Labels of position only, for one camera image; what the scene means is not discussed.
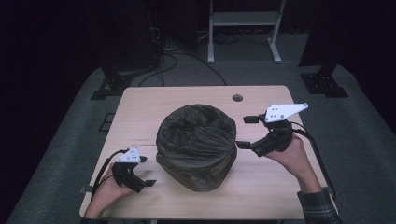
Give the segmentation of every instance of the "person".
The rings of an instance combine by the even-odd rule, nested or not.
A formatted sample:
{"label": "person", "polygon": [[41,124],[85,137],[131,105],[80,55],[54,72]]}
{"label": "person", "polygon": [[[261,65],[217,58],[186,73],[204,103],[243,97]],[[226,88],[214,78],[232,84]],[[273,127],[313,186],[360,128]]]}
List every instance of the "person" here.
{"label": "person", "polygon": [[[332,204],[330,194],[323,189],[305,153],[303,140],[293,135],[291,143],[283,152],[273,151],[266,158],[277,161],[297,178],[301,191],[297,193],[307,224],[343,223]],[[107,223],[100,219],[104,211],[116,200],[133,193],[131,189],[119,187],[112,177],[111,167],[88,205],[80,224]]]}

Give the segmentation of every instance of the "hand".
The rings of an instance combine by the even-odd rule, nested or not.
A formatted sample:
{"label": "hand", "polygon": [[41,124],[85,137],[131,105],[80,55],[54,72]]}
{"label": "hand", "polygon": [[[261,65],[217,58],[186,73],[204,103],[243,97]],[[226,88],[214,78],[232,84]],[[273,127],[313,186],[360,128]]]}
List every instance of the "hand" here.
{"label": "hand", "polygon": [[283,152],[270,152],[265,157],[282,164],[286,170],[294,175],[302,193],[321,192],[321,186],[314,169],[306,156],[303,140],[297,135],[293,135],[291,143]]}
{"label": "hand", "polygon": [[120,187],[113,178],[111,168],[114,163],[110,164],[106,174],[102,177],[101,184],[96,190],[90,205],[85,211],[85,218],[100,218],[105,210],[116,200],[130,195],[133,191],[126,187]]}

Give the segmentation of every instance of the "table top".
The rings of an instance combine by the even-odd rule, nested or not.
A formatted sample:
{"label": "table top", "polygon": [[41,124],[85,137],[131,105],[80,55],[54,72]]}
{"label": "table top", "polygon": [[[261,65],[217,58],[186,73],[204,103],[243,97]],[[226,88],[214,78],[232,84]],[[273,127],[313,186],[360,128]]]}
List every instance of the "table top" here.
{"label": "table top", "polygon": [[[233,97],[242,96],[236,102]],[[121,97],[102,153],[94,170],[91,185],[105,160],[114,152],[137,146],[148,157],[134,168],[143,180],[155,179],[144,188],[116,202],[104,217],[152,219],[302,219],[297,198],[297,180],[283,166],[251,150],[238,149],[236,160],[221,186],[209,192],[196,192],[179,184],[156,162],[157,131],[164,118],[184,105],[212,105],[234,119],[237,141],[255,142],[267,129],[245,124],[244,116],[263,114],[269,104],[293,104],[285,86],[207,86],[128,88]],[[299,115],[288,118],[302,124]],[[302,137],[321,186],[326,182],[309,141]],[[83,215],[91,194],[80,208]]]}

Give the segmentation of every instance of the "white stand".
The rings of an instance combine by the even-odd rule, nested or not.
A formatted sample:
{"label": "white stand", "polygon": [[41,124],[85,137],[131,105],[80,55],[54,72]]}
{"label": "white stand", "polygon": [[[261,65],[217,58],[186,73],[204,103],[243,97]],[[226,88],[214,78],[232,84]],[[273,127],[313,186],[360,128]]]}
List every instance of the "white stand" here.
{"label": "white stand", "polygon": [[282,20],[283,8],[286,0],[281,0],[278,11],[269,12],[213,12],[213,0],[210,0],[209,14],[209,43],[207,45],[207,61],[215,61],[213,48],[213,27],[214,26],[244,26],[244,25],[274,25],[274,32],[268,38],[270,50],[276,63],[282,63],[277,51],[275,41],[279,25]]}

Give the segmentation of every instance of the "black fabric bag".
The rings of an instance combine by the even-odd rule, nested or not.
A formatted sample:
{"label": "black fabric bag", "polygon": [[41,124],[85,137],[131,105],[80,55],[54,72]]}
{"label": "black fabric bag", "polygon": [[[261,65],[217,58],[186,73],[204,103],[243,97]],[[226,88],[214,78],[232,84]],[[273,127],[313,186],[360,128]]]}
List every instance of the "black fabric bag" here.
{"label": "black fabric bag", "polygon": [[157,132],[157,162],[180,184],[195,191],[221,185],[236,158],[233,119],[211,105],[185,105]]}

